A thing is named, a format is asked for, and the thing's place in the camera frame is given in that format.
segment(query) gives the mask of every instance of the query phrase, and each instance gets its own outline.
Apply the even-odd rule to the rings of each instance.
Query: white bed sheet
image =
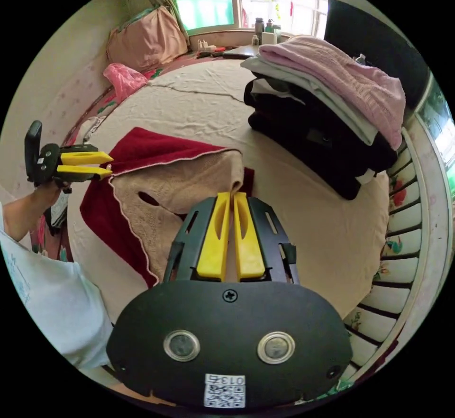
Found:
[[[239,64],[213,61],[163,75],[117,107],[91,143],[109,152],[133,127],[143,127],[238,148],[244,165],[255,170],[255,196],[273,207],[297,247],[301,284],[344,318],[369,293],[379,268],[389,217],[388,177],[378,175],[354,201],[339,197],[305,164],[250,128],[253,109],[243,103],[243,92],[253,75]],[[87,187],[75,183],[69,199],[71,251],[100,288],[115,323],[146,285],[84,223],[79,207]]]

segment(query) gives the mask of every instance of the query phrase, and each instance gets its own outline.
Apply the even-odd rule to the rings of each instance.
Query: red towel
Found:
[[[103,168],[110,166],[112,175],[90,183],[81,204],[82,218],[104,243],[141,274],[148,287],[153,287],[158,279],[147,270],[148,258],[140,239],[132,233],[129,221],[122,214],[119,201],[114,197],[112,180],[134,170],[188,161],[229,150],[136,127],[110,152],[113,162],[102,165]],[[247,195],[252,193],[253,179],[254,170],[245,168],[243,187],[240,190]]]

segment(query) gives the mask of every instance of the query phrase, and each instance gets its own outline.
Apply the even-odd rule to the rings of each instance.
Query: black handle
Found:
[[[25,170],[27,180],[30,182],[35,182],[35,167],[39,159],[42,129],[41,121],[33,121],[25,136]]]

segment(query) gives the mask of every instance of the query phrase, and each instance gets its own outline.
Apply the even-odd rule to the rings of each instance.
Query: green window glass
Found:
[[[186,30],[234,24],[232,0],[175,0]]]

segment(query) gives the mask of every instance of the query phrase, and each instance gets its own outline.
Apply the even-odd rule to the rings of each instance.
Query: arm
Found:
[[[58,199],[60,189],[54,182],[42,184],[26,197],[12,201],[3,207],[5,233],[20,241],[33,230],[43,213]]]

